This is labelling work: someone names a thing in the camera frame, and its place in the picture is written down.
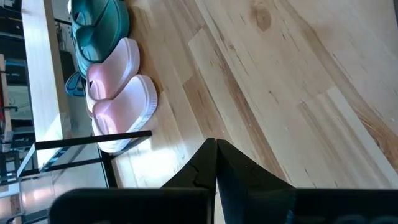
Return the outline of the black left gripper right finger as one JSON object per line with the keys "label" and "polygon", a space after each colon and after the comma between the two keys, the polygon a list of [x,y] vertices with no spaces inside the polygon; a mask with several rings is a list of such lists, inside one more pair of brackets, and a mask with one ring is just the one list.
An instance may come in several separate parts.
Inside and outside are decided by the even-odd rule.
{"label": "black left gripper right finger", "polygon": [[398,224],[398,190],[296,188],[219,139],[226,224]]}

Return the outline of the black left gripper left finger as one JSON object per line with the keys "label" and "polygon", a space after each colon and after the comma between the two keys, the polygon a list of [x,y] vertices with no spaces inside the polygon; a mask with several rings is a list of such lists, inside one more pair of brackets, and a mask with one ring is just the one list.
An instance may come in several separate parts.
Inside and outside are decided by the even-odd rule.
{"label": "black left gripper left finger", "polygon": [[216,160],[208,138],[159,188],[71,190],[50,207],[49,224],[214,224]]}

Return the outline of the pink rubber slide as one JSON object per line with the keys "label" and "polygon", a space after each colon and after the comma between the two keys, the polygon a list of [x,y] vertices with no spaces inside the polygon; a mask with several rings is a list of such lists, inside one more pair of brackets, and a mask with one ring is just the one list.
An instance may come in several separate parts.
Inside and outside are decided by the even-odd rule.
{"label": "pink rubber slide", "polygon": [[93,105],[92,128],[95,136],[140,131],[157,107],[154,82],[147,75],[135,75],[111,100]]}
{"label": "pink rubber slide", "polygon": [[93,63],[88,67],[85,93],[89,117],[93,116],[95,103],[115,98],[127,82],[137,75],[140,59],[137,42],[124,37],[104,62]]}

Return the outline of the green rubber slide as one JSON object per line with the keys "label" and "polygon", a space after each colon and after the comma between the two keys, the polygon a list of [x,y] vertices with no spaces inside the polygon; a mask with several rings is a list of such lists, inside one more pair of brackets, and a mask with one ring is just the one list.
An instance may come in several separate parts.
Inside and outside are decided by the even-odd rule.
{"label": "green rubber slide", "polygon": [[83,26],[94,26],[104,14],[109,0],[71,0],[72,31]]}
{"label": "green rubber slide", "polygon": [[130,30],[129,12],[123,0],[109,0],[104,14],[94,26],[83,26],[75,33],[75,55],[82,78],[93,63],[103,62],[118,42],[127,37]]}

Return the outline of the wooden shelf with black frame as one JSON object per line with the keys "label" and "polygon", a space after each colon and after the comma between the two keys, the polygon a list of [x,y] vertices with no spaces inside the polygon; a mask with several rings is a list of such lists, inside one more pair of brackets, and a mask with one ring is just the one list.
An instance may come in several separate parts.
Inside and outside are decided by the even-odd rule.
{"label": "wooden shelf with black frame", "polygon": [[117,187],[112,161],[127,151],[101,152],[96,159],[57,164],[71,147],[128,140],[134,147],[152,136],[151,131],[70,138],[69,106],[51,0],[21,0],[30,100],[35,140],[17,170],[17,177],[100,162],[108,187]]}

